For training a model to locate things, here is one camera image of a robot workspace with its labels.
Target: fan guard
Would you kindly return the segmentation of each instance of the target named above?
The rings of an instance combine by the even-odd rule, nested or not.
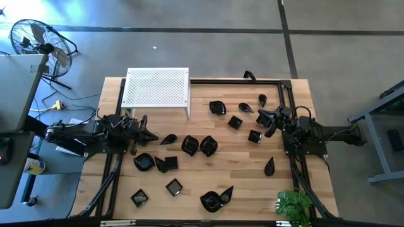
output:
[[[55,78],[69,71],[72,63],[69,45],[51,26],[37,20],[20,20],[11,28],[9,37],[17,54],[48,55],[49,71],[42,73],[44,76]]]

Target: white wire rack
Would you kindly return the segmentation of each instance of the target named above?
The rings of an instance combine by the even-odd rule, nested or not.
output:
[[[183,108],[190,117],[188,68],[129,68],[122,108]]]

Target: green leaves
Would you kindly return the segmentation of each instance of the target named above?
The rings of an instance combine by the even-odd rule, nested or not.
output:
[[[277,215],[284,215],[289,219],[292,227],[310,227],[309,216],[306,208],[312,204],[310,198],[297,189],[292,192],[279,192],[278,202],[276,202],[275,212]]]

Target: yellow cable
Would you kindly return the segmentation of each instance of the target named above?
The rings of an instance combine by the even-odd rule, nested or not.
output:
[[[62,105],[63,105],[62,102],[60,102],[58,100],[58,101],[56,101],[55,105],[53,105],[53,106],[51,106],[49,108],[46,108],[46,109],[43,109],[43,110],[30,109],[30,111],[43,112],[43,111],[47,111],[47,110],[51,110],[51,109],[62,110]]]

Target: concrete floor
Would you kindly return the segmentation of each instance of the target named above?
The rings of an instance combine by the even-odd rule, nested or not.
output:
[[[36,11],[9,3],[0,18],[0,50],[13,53],[8,30],[16,20],[33,18],[53,25],[132,26],[159,28],[272,28],[281,29],[274,0],[169,1],[34,1]],[[290,29],[403,30],[403,1],[284,0]],[[80,53],[60,81],[73,87],[70,97],[100,93],[106,76],[125,76],[128,67],[189,67],[192,77],[241,77],[251,70],[259,78],[290,78],[283,35],[217,33],[63,32]],[[346,119],[377,100],[403,79],[404,37],[292,35],[299,78],[309,80],[317,118],[323,125],[347,125]],[[37,100],[51,90],[41,82]],[[98,98],[71,101],[97,106]],[[46,123],[84,119],[90,111],[51,112]],[[371,142],[356,148],[329,143],[328,161],[340,216],[354,221],[404,223],[404,180],[369,185],[367,177],[382,173]],[[72,168],[81,160],[43,149]],[[33,195],[40,204],[19,203],[21,181],[12,208],[0,211],[0,223],[63,218],[71,207],[80,174],[41,176]]]

